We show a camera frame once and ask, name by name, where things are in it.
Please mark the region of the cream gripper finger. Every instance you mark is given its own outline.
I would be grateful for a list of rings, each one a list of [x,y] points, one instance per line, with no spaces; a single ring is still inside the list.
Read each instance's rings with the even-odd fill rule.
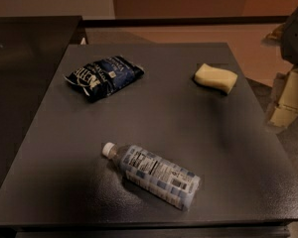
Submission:
[[[274,79],[271,103],[267,109],[268,123],[287,128],[298,117],[298,66],[286,74],[277,73]]]

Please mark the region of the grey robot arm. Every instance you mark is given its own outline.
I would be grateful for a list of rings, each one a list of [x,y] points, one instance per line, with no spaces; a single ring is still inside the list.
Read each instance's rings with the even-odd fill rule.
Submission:
[[[266,119],[271,126],[287,128],[298,117],[298,7],[280,30],[281,56],[293,67],[286,74],[276,74]]]

